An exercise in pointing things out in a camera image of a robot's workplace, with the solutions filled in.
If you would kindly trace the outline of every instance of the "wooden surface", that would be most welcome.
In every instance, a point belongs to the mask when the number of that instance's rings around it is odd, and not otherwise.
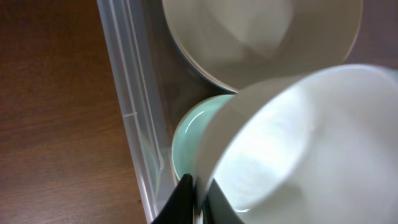
[[[0,1],[0,223],[145,223],[96,1]]]

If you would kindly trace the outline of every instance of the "clear plastic bin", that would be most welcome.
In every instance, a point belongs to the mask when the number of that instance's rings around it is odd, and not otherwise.
[[[161,0],[98,0],[116,89],[148,222],[177,180],[170,159],[175,128],[201,100],[226,92],[208,83],[181,56]],[[364,18],[349,63],[398,68],[395,0],[364,0]],[[390,24],[388,29],[378,28]]]

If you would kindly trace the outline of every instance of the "beige bowl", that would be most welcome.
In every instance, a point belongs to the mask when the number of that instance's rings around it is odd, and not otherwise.
[[[247,0],[245,5],[237,0],[163,0],[163,5],[181,53],[205,78],[227,90],[338,65],[348,56],[363,0],[280,0],[292,3],[292,9],[284,10],[271,8],[272,1],[278,0]],[[267,29],[279,38],[271,50],[261,42],[268,38]]]

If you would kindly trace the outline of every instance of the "brown wood floor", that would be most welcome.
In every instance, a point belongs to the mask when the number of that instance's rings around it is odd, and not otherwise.
[[[0,1],[0,223],[145,223],[95,0]]]

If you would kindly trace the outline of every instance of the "light green bowl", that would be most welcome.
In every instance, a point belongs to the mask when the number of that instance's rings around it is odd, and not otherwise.
[[[202,133],[217,111],[233,96],[221,95],[204,100],[182,118],[172,144],[172,162],[178,180],[184,174],[192,174]]]

